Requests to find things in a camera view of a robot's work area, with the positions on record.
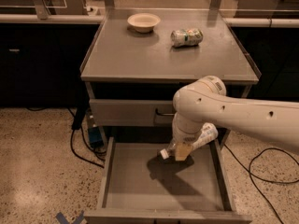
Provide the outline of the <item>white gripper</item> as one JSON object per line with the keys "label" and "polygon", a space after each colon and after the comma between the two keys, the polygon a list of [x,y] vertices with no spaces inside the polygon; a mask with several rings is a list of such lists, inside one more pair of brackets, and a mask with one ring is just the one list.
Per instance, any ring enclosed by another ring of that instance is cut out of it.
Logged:
{"label": "white gripper", "polygon": [[172,142],[175,148],[175,160],[185,161],[193,151],[191,143],[195,142],[201,134],[202,122],[195,122],[176,113],[172,121]]}

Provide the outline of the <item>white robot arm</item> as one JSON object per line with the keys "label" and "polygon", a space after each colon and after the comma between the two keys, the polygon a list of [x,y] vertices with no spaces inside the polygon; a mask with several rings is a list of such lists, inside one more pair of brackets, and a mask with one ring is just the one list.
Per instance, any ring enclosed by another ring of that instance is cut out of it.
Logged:
{"label": "white robot arm", "polygon": [[173,98],[176,114],[172,142],[200,143],[204,124],[212,123],[299,152],[299,104],[295,102],[232,98],[215,76],[203,77],[181,89]]}

